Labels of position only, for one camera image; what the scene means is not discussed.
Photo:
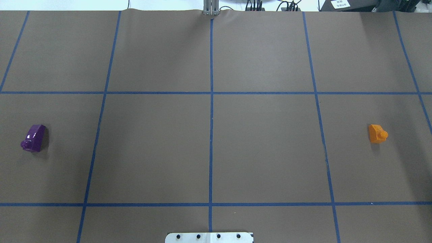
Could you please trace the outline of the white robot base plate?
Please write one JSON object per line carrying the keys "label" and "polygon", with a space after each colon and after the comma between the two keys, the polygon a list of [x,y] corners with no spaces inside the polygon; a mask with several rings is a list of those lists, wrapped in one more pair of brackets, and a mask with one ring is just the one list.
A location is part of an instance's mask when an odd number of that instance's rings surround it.
{"label": "white robot base plate", "polygon": [[169,233],[165,243],[253,243],[253,233],[248,232],[201,232]]}

